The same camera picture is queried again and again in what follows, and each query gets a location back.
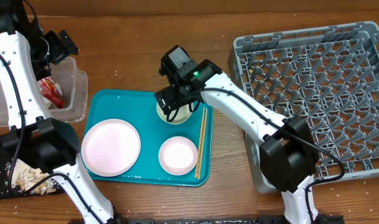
small pink plate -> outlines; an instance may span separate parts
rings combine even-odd
[[[196,165],[197,148],[187,138],[180,136],[169,138],[160,147],[159,162],[169,174],[187,174]]]
[[[107,119],[94,125],[84,137],[82,158],[90,171],[103,177],[120,175],[137,161],[141,140],[126,121]]]

blue tray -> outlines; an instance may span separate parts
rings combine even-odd
[[[195,178],[195,168],[182,176],[168,174],[160,166],[158,159],[161,145],[171,137],[183,136],[198,146],[204,107],[208,108],[208,118],[200,179]],[[137,129],[141,138],[141,152],[132,168],[116,177],[101,177],[87,169],[92,179],[191,187],[199,187],[208,179],[213,127],[213,108],[211,106],[201,103],[198,110],[187,121],[180,125],[171,125],[157,115],[154,93],[101,90],[92,98],[85,133],[100,121],[111,118],[125,120]]]

chopsticks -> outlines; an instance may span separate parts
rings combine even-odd
[[[202,124],[200,125],[199,147],[197,149],[197,163],[196,163],[196,170],[195,170],[196,179],[200,179],[200,174],[202,173],[203,148],[204,148],[206,127],[207,127],[207,112],[208,112],[208,109],[203,108]]]

snack package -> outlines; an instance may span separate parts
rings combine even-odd
[[[46,77],[37,82],[40,87],[41,95],[47,98],[57,108],[62,109],[63,101],[61,99],[62,93],[58,86],[52,81],[51,77]]]

dish rack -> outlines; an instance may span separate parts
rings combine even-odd
[[[299,115],[317,146],[345,165],[341,180],[379,175],[379,28],[374,22],[238,37],[228,59],[232,80],[268,109]],[[258,191],[276,190],[260,171],[246,135]],[[339,174],[323,154],[317,179]]]

